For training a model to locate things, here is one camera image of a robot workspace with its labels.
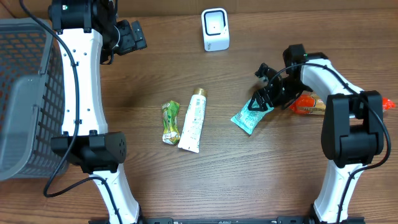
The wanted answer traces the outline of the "white tube gold cap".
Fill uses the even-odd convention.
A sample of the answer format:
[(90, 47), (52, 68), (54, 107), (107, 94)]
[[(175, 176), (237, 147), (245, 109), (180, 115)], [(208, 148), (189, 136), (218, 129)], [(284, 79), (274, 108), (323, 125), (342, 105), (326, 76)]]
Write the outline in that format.
[(206, 90), (202, 88), (194, 89), (178, 143), (180, 149), (199, 153), (201, 131), (205, 119), (206, 97)]

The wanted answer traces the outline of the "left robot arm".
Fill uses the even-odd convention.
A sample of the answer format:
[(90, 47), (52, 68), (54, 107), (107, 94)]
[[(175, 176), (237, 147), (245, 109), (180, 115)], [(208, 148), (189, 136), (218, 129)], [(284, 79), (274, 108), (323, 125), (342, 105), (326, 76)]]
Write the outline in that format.
[(105, 223), (145, 223), (124, 171), (125, 135), (109, 132), (101, 97), (100, 65), (147, 46), (140, 23), (118, 21), (117, 10), (116, 1), (52, 1), (49, 6), (65, 92), (62, 135), (51, 139), (50, 148), (95, 183), (109, 212)]

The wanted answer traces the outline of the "green snack packet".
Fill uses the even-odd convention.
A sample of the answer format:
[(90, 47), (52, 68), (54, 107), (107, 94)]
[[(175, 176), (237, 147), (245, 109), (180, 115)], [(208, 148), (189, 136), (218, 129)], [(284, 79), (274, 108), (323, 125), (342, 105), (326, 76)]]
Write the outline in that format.
[(164, 124), (162, 140), (166, 144), (175, 145), (180, 140), (180, 133), (177, 126), (179, 108), (180, 104), (172, 100), (164, 103), (161, 107)]

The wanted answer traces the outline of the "teal snack packet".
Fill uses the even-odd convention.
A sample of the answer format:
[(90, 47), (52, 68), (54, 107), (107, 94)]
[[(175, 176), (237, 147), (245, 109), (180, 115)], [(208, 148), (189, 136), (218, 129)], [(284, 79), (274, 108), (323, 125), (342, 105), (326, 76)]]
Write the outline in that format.
[(274, 108), (270, 107), (266, 111), (251, 111), (248, 109), (249, 103), (251, 100), (248, 100), (244, 107), (240, 112), (235, 114), (231, 121), (243, 129), (246, 133), (251, 135), (257, 126), (257, 124), (265, 117), (267, 113), (270, 113)]

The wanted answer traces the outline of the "orange spaghetti package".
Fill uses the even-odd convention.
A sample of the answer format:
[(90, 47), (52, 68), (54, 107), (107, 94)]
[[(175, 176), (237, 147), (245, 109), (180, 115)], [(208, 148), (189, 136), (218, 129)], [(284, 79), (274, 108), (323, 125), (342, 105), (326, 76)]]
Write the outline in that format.
[(324, 115), (326, 110), (326, 104), (324, 104), (324, 102), (318, 95), (311, 93), (299, 96), (289, 106), (289, 109), (297, 114)]

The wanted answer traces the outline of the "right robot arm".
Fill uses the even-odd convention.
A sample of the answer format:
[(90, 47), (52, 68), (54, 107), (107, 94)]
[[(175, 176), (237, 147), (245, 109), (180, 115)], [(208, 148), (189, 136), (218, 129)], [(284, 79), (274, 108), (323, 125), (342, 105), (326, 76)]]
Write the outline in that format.
[(348, 205), (361, 174), (381, 166), (374, 156), (391, 150), (383, 122), (382, 96), (350, 83), (321, 53), (307, 53), (302, 44), (283, 52), (285, 67), (276, 71), (265, 63), (255, 75), (266, 85), (253, 93), (248, 110), (287, 108), (305, 91), (326, 105), (321, 146), (328, 159), (322, 189), (303, 223), (364, 223), (348, 216)]

